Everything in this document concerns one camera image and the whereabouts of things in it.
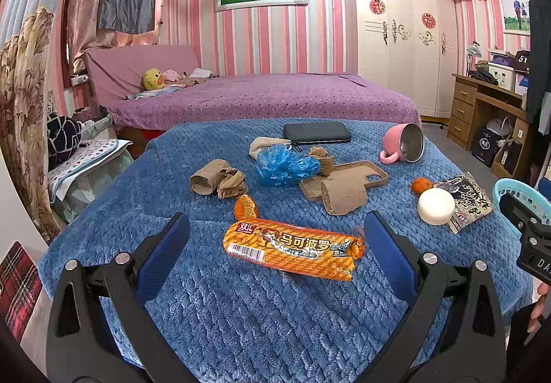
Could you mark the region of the person's right hand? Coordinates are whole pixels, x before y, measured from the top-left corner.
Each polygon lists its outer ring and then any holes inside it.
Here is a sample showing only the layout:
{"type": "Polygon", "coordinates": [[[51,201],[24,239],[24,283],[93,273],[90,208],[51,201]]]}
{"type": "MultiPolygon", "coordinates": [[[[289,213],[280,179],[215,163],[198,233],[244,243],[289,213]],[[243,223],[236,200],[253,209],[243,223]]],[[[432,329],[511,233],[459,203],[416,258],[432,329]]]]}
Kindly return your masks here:
{"type": "Polygon", "coordinates": [[[538,286],[537,295],[539,295],[539,299],[535,303],[535,306],[530,314],[528,333],[535,332],[540,326],[538,319],[543,315],[543,310],[545,306],[548,289],[549,289],[549,286],[543,282],[538,286]]]}

